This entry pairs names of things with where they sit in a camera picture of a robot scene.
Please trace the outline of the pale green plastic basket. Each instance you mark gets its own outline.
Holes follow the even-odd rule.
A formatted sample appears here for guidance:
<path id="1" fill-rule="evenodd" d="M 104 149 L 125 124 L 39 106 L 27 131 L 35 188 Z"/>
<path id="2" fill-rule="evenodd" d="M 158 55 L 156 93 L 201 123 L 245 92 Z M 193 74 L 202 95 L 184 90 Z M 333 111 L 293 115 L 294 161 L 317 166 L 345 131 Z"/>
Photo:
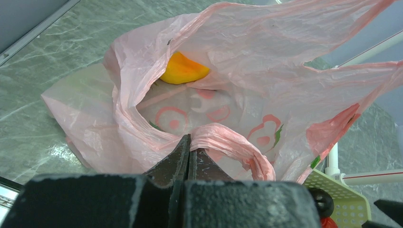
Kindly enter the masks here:
<path id="1" fill-rule="evenodd" d="M 362 194 L 314 169 L 304 181 L 306 187 L 320 188 L 334 200 L 330 216 L 339 228 L 360 228 L 371 220 L 369 202 Z"/>

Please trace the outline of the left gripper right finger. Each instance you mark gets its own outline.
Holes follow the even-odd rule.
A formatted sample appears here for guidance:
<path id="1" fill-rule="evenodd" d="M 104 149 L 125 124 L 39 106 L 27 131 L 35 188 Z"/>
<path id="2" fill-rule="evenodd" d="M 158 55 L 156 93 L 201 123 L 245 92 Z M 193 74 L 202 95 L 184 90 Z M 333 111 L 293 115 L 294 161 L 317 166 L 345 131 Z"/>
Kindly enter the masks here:
<path id="1" fill-rule="evenodd" d="M 204 149 L 190 152 L 187 173 L 188 181 L 233 181 Z"/>

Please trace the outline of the dark purple fake fruit left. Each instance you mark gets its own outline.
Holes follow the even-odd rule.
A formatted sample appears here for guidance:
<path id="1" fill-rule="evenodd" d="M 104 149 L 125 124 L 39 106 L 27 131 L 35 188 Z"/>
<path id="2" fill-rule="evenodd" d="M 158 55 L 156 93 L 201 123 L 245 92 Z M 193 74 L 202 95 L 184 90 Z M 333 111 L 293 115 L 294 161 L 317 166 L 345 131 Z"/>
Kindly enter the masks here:
<path id="1" fill-rule="evenodd" d="M 330 217 L 334 212 L 334 201 L 330 194 L 320 188 L 308 188 L 308 191 L 314 199 L 320 218 Z"/>

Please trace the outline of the red orange fake mango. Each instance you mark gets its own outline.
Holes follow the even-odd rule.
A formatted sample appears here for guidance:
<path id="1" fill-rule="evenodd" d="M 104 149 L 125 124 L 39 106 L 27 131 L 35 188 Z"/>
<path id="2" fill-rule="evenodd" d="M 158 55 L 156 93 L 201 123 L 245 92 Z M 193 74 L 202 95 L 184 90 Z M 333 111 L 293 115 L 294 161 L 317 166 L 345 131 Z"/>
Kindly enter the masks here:
<path id="1" fill-rule="evenodd" d="M 338 228 L 338 225 L 330 218 L 321 218 L 321 228 Z"/>

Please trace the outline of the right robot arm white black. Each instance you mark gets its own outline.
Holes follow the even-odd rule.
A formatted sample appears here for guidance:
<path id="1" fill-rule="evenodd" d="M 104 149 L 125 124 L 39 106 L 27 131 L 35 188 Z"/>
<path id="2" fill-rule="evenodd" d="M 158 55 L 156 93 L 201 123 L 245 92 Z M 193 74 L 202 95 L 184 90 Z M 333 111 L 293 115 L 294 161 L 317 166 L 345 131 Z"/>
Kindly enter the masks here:
<path id="1" fill-rule="evenodd" d="M 385 215 L 396 222 L 401 228 L 403 227 L 403 203 L 385 199 L 379 199 L 374 202 L 374 205 L 380 209 Z M 362 228 L 391 228 L 384 224 L 373 221 L 366 221 L 362 224 Z"/>

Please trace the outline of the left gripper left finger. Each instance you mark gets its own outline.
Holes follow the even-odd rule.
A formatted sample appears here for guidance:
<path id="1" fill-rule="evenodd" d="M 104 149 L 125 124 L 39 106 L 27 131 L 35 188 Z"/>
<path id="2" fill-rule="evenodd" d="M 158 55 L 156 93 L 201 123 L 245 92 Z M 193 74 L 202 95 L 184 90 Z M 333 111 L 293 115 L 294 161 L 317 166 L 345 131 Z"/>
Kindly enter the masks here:
<path id="1" fill-rule="evenodd" d="M 173 185 L 175 181 L 186 179 L 189 164 L 191 135 L 184 135 L 165 158 L 143 173 L 154 184 L 161 187 Z"/>

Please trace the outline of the pink plastic bag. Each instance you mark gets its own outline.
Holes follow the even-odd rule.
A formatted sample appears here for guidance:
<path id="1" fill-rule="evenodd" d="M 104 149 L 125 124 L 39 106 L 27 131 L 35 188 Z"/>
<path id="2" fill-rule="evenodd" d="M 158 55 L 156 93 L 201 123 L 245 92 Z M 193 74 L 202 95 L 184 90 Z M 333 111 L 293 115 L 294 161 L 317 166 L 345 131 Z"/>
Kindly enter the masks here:
<path id="1" fill-rule="evenodd" d="M 235 179 L 303 183 L 362 112 L 403 83 L 402 61 L 308 66 L 391 0 L 221 2 L 128 31 L 102 64 L 42 94 L 69 148 L 103 173 L 142 173 L 186 134 Z M 210 69 L 160 79 L 175 52 Z"/>

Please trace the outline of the orange yellow fake mango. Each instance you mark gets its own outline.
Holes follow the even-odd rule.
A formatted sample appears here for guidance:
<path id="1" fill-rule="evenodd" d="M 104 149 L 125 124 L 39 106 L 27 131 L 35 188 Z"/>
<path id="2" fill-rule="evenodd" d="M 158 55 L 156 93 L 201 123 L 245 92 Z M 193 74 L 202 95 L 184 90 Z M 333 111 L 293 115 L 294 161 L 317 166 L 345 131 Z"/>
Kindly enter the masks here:
<path id="1" fill-rule="evenodd" d="M 179 85 L 205 78 L 210 69 L 175 52 L 168 61 L 167 68 L 160 79 L 166 83 Z"/>

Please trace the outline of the white PVC pipe frame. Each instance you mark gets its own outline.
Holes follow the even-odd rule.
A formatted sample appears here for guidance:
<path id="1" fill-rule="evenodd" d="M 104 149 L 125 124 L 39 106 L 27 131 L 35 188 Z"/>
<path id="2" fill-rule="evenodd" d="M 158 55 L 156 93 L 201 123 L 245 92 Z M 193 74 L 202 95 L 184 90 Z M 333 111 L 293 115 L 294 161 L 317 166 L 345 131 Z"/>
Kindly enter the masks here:
<path id="1" fill-rule="evenodd" d="M 403 32 L 392 30 L 373 35 L 361 31 L 353 39 L 321 58 L 331 67 L 401 61 Z M 403 181 L 400 135 L 403 94 L 397 87 L 362 112 L 328 155 L 325 174 L 348 185 L 372 185 Z"/>

